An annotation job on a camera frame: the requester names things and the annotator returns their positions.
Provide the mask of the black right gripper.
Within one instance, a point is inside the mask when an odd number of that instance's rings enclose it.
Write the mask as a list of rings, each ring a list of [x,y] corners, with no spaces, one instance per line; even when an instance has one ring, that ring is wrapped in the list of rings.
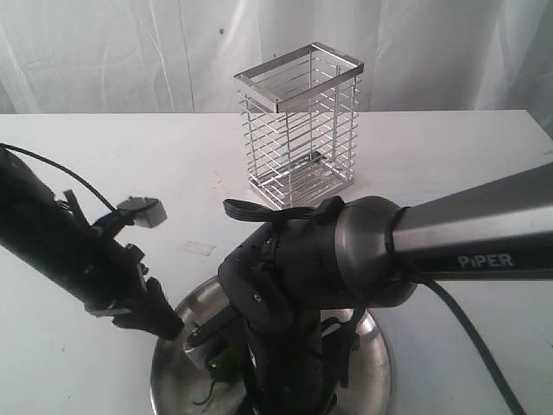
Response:
[[[350,354],[359,349],[361,312],[349,320],[322,320],[320,311],[299,314],[280,333],[245,322],[243,414],[327,414],[336,389],[349,386]]]

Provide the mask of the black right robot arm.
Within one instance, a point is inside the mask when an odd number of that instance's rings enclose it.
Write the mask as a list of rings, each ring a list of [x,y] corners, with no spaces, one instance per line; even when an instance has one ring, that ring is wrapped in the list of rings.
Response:
[[[552,167],[536,167],[414,207],[379,196],[272,210],[227,199],[257,223],[218,269],[244,323],[239,350],[248,414],[326,414],[349,382],[356,328],[369,308],[404,303],[418,285],[452,311],[511,412],[523,412],[445,281],[552,276]]]

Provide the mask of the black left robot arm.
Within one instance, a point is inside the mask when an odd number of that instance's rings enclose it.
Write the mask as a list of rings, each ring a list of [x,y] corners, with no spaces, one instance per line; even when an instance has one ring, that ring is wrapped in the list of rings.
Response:
[[[162,202],[131,196],[89,223],[74,192],[57,199],[19,152],[1,147],[2,247],[81,301],[91,315],[108,316],[121,329],[176,339],[184,324],[159,281],[146,276],[143,252],[115,239],[124,227],[163,223]]]

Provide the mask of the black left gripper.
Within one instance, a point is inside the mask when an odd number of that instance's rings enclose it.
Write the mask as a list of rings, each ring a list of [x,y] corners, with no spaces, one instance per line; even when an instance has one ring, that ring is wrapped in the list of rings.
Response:
[[[111,322],[120,329],[147,332],[167,341],[174,341],[181,333],[181,318],[169,304],[156,278],[149,278],[144,290],[128,298],[118,309],[85,307],[85,310],[95,317],[111,317]]]

